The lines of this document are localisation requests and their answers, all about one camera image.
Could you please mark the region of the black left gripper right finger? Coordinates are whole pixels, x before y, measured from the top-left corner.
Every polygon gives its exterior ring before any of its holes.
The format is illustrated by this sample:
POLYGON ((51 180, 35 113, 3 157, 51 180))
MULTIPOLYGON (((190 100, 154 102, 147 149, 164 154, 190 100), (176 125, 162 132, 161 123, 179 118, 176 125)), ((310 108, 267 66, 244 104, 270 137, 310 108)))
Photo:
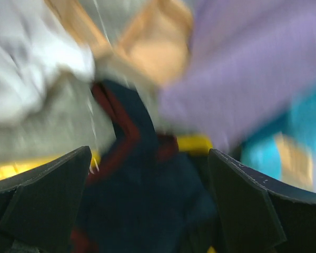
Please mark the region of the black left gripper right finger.
POLYGON ((228 252, 316 252, 316 193, 216 149, 209 169, 228 252))

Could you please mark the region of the white navy-trimmed tank top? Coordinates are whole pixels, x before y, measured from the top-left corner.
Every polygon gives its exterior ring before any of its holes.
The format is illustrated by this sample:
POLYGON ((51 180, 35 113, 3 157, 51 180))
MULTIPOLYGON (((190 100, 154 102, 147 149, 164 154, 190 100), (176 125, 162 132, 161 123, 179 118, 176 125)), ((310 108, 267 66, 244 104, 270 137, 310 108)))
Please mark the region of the white navy-trimmed tank top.
POLYGON ((90 81, 91 49, 75 42, 44 1, 0 1, 0 126, 40 111, 62 72, 90 81))

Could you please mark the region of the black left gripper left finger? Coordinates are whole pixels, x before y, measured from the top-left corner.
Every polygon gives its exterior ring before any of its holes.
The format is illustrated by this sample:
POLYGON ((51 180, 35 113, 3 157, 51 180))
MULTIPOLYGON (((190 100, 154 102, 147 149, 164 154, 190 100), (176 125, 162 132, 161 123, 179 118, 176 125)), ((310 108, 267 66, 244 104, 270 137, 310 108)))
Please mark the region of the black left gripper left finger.
POLYGON ((67 251, 91 158, 83 146, 0 181, 0 252, 15 240, 45 252, 67 251))

